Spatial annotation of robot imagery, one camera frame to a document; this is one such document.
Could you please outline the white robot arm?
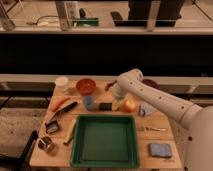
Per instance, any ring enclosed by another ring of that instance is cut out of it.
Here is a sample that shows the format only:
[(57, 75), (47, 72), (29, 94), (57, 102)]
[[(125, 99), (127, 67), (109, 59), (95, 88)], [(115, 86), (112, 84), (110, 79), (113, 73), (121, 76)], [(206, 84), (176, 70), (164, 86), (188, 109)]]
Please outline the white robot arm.
[(111, 88), (115, 99), (141, 98), (189, 131), (185, 171), (213, 171), (213, 106), (201, 107), (145, 85), (139, 69), (120, 74)]

